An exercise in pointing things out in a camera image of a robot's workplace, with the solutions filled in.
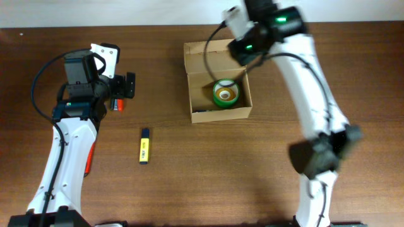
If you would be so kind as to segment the orange and grey battery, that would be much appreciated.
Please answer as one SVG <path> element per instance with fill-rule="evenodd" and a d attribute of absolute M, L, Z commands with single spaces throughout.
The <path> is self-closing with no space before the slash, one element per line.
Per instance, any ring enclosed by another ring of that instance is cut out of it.
<path fill-rule="evenodd" d="M 124 110 L 124 100 L 112 98 L 110 100 L 110 110 L 122 112 Z"/>

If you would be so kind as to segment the green tape roll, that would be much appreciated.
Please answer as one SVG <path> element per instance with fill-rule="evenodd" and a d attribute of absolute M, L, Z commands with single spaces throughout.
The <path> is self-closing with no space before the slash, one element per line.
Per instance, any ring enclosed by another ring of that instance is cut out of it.
<path fill-rule="evenodd" d="M 213 86 L 213 101 L 220 108 L 233 107 L 239 96 L 239 85 L 231 79 L 221 79 Z"/>

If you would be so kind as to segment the yellow highlighter pen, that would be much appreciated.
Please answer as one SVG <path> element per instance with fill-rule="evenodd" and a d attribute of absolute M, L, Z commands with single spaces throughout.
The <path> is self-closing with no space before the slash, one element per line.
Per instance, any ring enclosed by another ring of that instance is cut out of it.
<path fill-rule="evenodd" d="M 144 128 L 141 131 L 140 140 L 140 156 L 139 163 L 141 165 L 146 165 L 149 162 L 149 152 L 150 152 L 150 130 L 149 128 Z"/>

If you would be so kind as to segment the yellow tape roll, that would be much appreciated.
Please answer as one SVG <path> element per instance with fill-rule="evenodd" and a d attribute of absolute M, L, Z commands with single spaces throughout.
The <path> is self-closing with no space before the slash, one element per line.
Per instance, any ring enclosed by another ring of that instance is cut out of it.
<path fill-rule="evenodd" d="M 231 88 L 219 88 L 215 92 L 215 96 L 223 102 L 232 101 L 234 98 L 237 97 L 234 90 Z"/>

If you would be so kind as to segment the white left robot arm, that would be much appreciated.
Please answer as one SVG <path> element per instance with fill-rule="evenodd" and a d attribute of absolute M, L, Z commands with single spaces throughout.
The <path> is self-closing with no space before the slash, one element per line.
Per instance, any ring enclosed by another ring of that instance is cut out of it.
<path fill-rule="evenodd" d="M 106 101 L 133 98 L 135 73 L 115 74 L 120 49 L 93 45 L 57 56 L 67 81 L 50 116 L 52 146 L 45 171 L 27 212 L 10 217 L 9 226 L 89 226 L 81 215 L 81 188 L 89 167 Z"/>

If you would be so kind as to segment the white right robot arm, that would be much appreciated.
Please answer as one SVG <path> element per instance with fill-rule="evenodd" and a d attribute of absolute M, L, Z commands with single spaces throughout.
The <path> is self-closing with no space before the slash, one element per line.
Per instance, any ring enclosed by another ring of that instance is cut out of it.
<path fill-rule="evenodd" d="M 340 110 L 319 63 L 314 38 L 300 11 L 273 1 L 245 1 L 222 14 L 234 40 L 231 56 L 250 69 L 273 60 L 295 105 L 303 141 L 288 154 L 299 174 L 299 206 L 292 226 L 332 226 L 330 206 L 342 161 L 362 139 Z"/>

